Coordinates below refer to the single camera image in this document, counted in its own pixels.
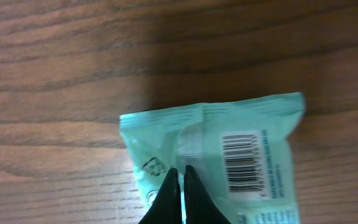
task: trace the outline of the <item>black barcode stripe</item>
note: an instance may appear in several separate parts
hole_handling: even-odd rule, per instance
[[[230,192],[264,190],[258,142],[255,134],[223,136],[224,165]]]

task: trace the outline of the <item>barcode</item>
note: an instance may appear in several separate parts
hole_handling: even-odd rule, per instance
[[[252,192],[258,197],[266,197],[265,163],[259,133],[246,131],[222,136],[229,193]]]

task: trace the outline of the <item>plastic packaging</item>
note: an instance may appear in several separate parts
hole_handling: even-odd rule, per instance
[[[170,167],[192,165],[231,223],[298,224],[286,137],[304,111],[301,93],[198,103],[124,114],[120,133],[147,207]]]

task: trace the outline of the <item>black printed symbol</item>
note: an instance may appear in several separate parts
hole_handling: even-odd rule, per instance
[[[153,176],[159,176],[160,174],[167,172],[167,168],[164,163],[157,157],[151,158],[151,160],[143,165],[142,169]]]

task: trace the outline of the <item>wood grain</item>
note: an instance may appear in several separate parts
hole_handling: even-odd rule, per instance
[[[118,116],[302,91],[302,223],[358,223],[358,0],[0,0],[0,224],[137,223]]]

